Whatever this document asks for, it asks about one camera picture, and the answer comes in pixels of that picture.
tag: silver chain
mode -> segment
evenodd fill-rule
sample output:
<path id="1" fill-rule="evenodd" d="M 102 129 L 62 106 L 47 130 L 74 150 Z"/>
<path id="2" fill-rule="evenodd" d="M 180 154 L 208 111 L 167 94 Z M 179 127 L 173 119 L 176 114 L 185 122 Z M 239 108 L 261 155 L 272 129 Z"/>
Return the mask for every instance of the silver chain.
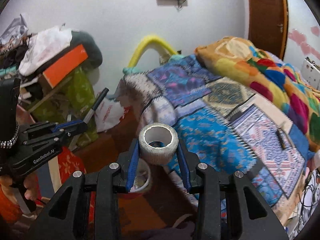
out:
<path id="1" fill-rule="evenodd" d="M 0 141 L 0 148 L 10 149 L 17 141 L 19 133 L 19 124 L 16 121 L 16 130 L 14 131 L 13 137 L 9 141 Z"/>

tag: human hand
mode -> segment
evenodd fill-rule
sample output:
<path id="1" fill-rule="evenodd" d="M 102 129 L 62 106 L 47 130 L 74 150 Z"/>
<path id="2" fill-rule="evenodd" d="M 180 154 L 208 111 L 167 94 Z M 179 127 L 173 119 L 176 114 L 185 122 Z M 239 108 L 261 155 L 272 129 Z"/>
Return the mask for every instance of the human hand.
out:
<path id="1" fill-rule="evenodd" d="M 12 188 L 10 187 L 12 185 L 12 178 L 8 175 L 0 176 L 0 184 L 3 194 L 15 205 L 18 205 L 18 201 L 15 198 Z M 32 173 L 28 175 L 24 182 L 24 187 L 27 189 L 24 196 L 26 199 L 30 199 L 32 201 L 35 201 L 37 198 L 37 182 L 36 182 L 36 174 Z"/>

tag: door handle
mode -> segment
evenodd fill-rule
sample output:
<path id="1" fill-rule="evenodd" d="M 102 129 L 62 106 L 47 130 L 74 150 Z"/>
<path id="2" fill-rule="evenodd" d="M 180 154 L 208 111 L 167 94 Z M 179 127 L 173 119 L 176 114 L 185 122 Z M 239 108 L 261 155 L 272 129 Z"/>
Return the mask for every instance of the door handle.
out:
<path id="1" fill-rule="evenodd" d="M 283 24 L 282 23 L 281 24 L 277 24 L 277 26 L 280 27 L 280 31 L 281 31 L 281 33 L 283 33 Z"/>

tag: orange box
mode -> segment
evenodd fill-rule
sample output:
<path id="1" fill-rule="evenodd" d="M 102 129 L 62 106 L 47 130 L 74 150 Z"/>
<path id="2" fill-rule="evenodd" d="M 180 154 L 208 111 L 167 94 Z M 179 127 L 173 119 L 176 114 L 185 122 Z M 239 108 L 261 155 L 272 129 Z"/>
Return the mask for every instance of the orange box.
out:
<path id="1" fill-rule="evenodd" d="M 68 75 L 87 58 L 88 54 L 83 45 L 80 44 L 47 68 L 43 72 L 43 76 L 50 87 L 54 88 L 66 75 Z"/>

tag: patterned blanket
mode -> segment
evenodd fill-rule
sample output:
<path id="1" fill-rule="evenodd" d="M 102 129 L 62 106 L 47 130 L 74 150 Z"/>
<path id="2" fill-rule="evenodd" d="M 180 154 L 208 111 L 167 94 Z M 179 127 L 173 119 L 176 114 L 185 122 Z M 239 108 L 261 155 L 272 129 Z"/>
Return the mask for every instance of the patterned blanket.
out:
<path id="1" fill-rule="evenodd" d="M 124 76 L 116 95 L 123 105 L 134 106 L 138 132 L 149 123 L 166 123 L 202 162 L 229 174 L 236 170 L 247 173 L 285 223 L 302 183 L 308 140 L 272 103 L 202 68 L 195 55 Z M 285 150 L 276 136 L 278 126 L 283 127 Z M 170 177 L 182 188 L 176 157 L 166 169 L 173 171 Z M 197 196 L 186 195 L 197 205 Z M 224 200 L 221 209 L 225 217 Z"/>
<path id="2" fill-rule="evenodd" d="M 198 47 L 196 55 L 211 72 L 270 100 L 306 135 L 311 151 L 320 149 L 320 91 L 306 85 L 290 64 L 277 64 L 267 52 L 236 37 Z"/>

